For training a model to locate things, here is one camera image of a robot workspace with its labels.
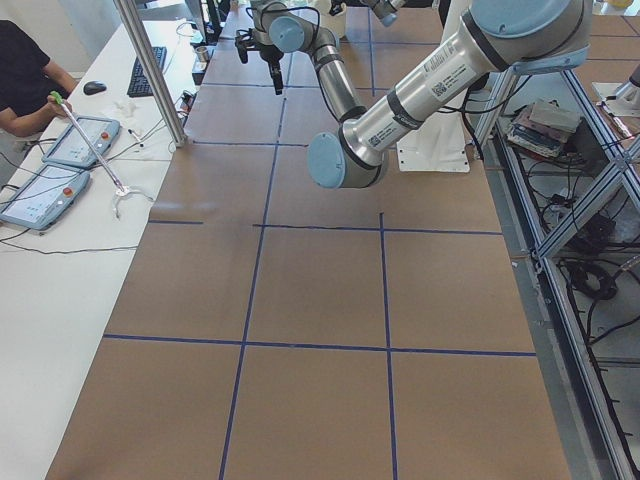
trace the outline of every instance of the robotic arm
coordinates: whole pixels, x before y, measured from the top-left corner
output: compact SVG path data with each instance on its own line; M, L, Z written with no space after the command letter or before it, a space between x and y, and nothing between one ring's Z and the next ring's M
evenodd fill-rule
M404 0L362 0L384 25ZM323 132L309 145L314 181L326 188L364 188L386 171L386 151L417 130L440 107L487 72L512 67L518 74L548 73L586 60L592 0L474 0L458 31L400 80L368 111L346 71L331 31L291 13L278 0L251 0L255 28L239 32L243 63L258 50L282 92L284 53L309 55L333 116L336 134Z
M364 188L386 170L386 150L486 72L573 68L586 60L591 0L475 0L458 31L337 134L316 135L309 172L326 188Z
M282 93L279 61L283 52L304 52L313 63L327 106L336 120L343 122L361 116L366 107L351 82L333 33L292 14L292 10L279 1L252 0L255 28L239 31L236 36L240 60L247 63L247 50L258 50L269 64L279 95Z

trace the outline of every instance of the blue grid line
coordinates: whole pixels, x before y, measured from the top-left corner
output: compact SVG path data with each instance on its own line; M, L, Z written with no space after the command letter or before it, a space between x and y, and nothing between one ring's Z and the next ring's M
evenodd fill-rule
M166 342L166 343L204 343L207 345L235 345L241 346L240 340L215 340L209 338L183 338L183 337L157 337L152 335L126 335L118 333L105 333L102 338L112 340L137 340L141 342Z
M280 111L280 125L278 125L278 135L280 135L280 129L282 128L282 119L284 117L284 105L282 103L282 109ZM269 213L269 201L271 198L271 189L273 187L273 178L275 176L276 162L278 158L278 145L273 152L273 162L271 164L271 174L269 176L269 188L267 189L267 197L265 199L264 212L262 214L263 223L266 222L267 215ZM236 370L236 379L233 385L233 395L231 397L231 406L229 407L229 418L227 420L227 431L224 438L224 448L222 451L222 459L220 461L220 472L218 475L219 480L224 479L224 473L227 466L227 457L229 455L229 444L231 443L231 431L233 429L233 421L235 417L236 404L238 401L238 391L240 390L240 377L242 376L242 366L244 365L244 353L247 348L247 337L249 335L249 324L251 322L251 313L253 311L253 300L256 292L256 283L258 281L258 271L260 269L260 257L262 254L262 246L264 244L265 228L260 229L260 240L258 242L258 251L256 253L256 262L253 267L253 278L251 280L251 291L249 293L249 301L247 304L247 315L244 321L244 329L242 332L242 343L240 345L240 354L238 356L238 368Z
M189 337L159 337L151 335L128 335L118 333L105 333L103 338L112 340L133 340L141 342L159 343L191 343L207 345L232 345L237 347L256 348L287 348L299 350L337 350L348 352L389 352L389 353L411 353L420 355L458 355L474 357L535 357L535 352L500 351L500 350L462 350L446 348L412 348L412 347L375 347L368 345L331 345L320 343L287 343L287 342L261 342L243 340L218 340L210 338L189 338Z
M389 289L387 283L387 253L384 244L384 213L380 213L380 254L382 263L382 293L384 299L384 328L387 344L387 387L389 389L389 426L391 429L391 465L393 480L398 480L398 454L396 448L396 411L393 400L393 365L391 361L391 321L389 318Z
M204 225L204 222L192 220L147 220L147 223L161 225Z
M194 144L196 145L222 145L222 146L231 146L231 147L273 147L274 145L279 145L277 140L273 143L270 142L212 142L207 140L194 140Z
M326 226L326 225L286 225L286 224L259 224L254 223L254 227L259 228L279 228L291 230L342 230L354 232L378 232L379 227L348 227L348 226ZM503 236L502 232L484 231L484 230L439 230L439 229L422 229L422 228L385 228L385 232L390 233L428 233L428 234L445 234L445 235L490 235L495 237Z

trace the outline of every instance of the person's hand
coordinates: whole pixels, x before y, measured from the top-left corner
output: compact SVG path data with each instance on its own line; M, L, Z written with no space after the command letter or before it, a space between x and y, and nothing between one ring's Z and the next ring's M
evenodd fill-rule
M67 106L67 108L69 109L70 112L73 111L73 107L71 106L71 104L69 102L64 100L64 104ZM49 108L51 109L51 111L53 112L53 114L56 117L64 117L64 118L66 118L67 114L64 113L64 110L62 109L62 107L60 105L58 105L58 102L56 102L56 99L53 98L53 96L49 95L47 97L47 105L49 105Z

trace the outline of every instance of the cable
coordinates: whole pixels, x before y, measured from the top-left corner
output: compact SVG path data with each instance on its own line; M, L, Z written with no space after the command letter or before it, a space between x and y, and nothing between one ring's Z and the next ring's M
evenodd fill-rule
M17 170L23 170L23 171L25 171L25 172L28 172L28 173L30 173L31 175L35 175L36 177L46 178L47 180L61 180L61 179L63 179L63 178L72 178L73 176L75 176L75 175L63 175L63 176L61 176L61 177L49 177L49 176L47 176L47 175L42 175L41 173L38 173L38 172L34 172L34 171L32 171L32 170L29 170L28 168L24 168L24 167L23 167L23 166L21 166L21 165L16 165L16 164L15 164L15 163L13 163L11 160L9 160L9 159L7 158L7 156L6 156L4 153L2 153L2 152L0 152L0 155L2 155L2 158L4 158L4 160L5 160L9 165L11 165L12 167L16 168Z
M637 317L635 317L633 320L630 320L628 322L622 323L620 325L616 325L615 327L610 328L609 330L605 331L604 333L602 333L601 335L598 335L597 337L595 337L593 340L591 340L591 342L589 343L589 345L593 346L596 343L598 343L600 340L606 338L607 336L609 336L610 334L612 334L613 332L615 332L616 330L620 330L621 328L625 328L628 327L630 325L633 325L634 323L636 323L637 321L640 320L640 315L638 315Z
M22 235L23 233L26 233L28 230L25 230L24 232L21 232L20 234L11 237L11 238L15 238L17 236ZM21 245L15 245L13 243L9 243L7 240L9 239L0 239L0 243L2 243L3 245L7 245L9 247L13 247L13 248L17 248L19 250L23 250L25 252L31 252L31 253L39 253L41 255L74 255L76 253L99 253L99 252L123 252L123 251L129 251L129 250L135 250L138 248L137 245L135 246L131 246L131 247L111 247L111 248L83 248L83 249L79 249L79 250L53 250L53 251L44 251L44 250L38 250L37 248L28 248L28 247L23 247Z
M465 107L467 106L467 102L469 101L470 94L471 94L470 90L467 89L464 95L464 100L462 101L461 110L465 110ZM460 117L462 118L462 123L464 127L467 129L467 132L469 132L469 135L471 135L471 140L473 141L473 144L476 146L476 150L478 151L478 156L480 157L480 160L484 162L484 152L482 151L482 145L480 145L480 142L478 141L478 137L476 137L475 128L473 128L473 125L471 125L471 122L469 121L465 113L460 112Z
M460 113L467 113L469 115L478 115L481 113L493 112L494 110L501 108L503 105L506 105L518 92L520 92L520 90L524 88L524 86L527 84L529 80L531 80L531 78L532 78L532 75L527 76L527 78L525 78L523 82L520 85L518 85L518 88L516 88L506 99L504 99L502 102L498 103L497 105L494 105L491 108L487 108L485 110L466 110L463 108L454 108L454 107L449 107L448 105L444 105L441 107L441 109L445 109L446 111L438 110L438 112L440 113L460 112Z
M36 193L36 194L34 194L34 195L29 195L28 197L20 197L20 198L13 198L13 199L11 199L11 200L6 200L6 201L4 201L4 202L0 202L0 205L8 205L8 204L10 204L10 203L20 202L20 201L22 201L22 200L30 200L30 199L32 199L32 198L36 198L36 197L38 197L38 196L42 195L43 193L47 193L47 192L50 192L50 191L52 191L52 190L55 190L56 188L64 187L64 186L65 186L65 185L67 185L69 182L73 181L73 179L74 179L74 178L76 178L77 176L79 176L81 173L82 173L82 172L75 173L75 174L71 175L70 177L68 177L68 178L70 178L71 180L68 180L68 181L66 181L66 182L64 182L64 183L61 183L61 184L59 184L59 185L55 185L55 186L53 186L53 187L51 187L51 188L47 188L46 190L42 190L41 192L38 192L38 193Z

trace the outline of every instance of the electronic equipment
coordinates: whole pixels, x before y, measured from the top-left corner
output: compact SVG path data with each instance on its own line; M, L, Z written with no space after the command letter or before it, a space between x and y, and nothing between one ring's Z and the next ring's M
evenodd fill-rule
M82 193L89 172L66 165L43 165L2 207L0 221L45 230Z
M86 116L78 116L76 119L100 154L111 147L113 140L120 132L120 122L117 120ZM89 168L97 160L96 155L73 125L67 126L42 158L45 163L78 168Z
M158 67L160 70L164 68L164 62L167 58L167 47L151 47L153 49L153 54L156 57L156 62L158 62ZM136 58L136 61L133 63L133 70L131 71L131 80L129 81L129 88L127 89L127 95L130 97L149 97L153 95L151 91L151 85L149 85L149 81L147 77L144 75L144 69L142 68L142 64L140 60Z

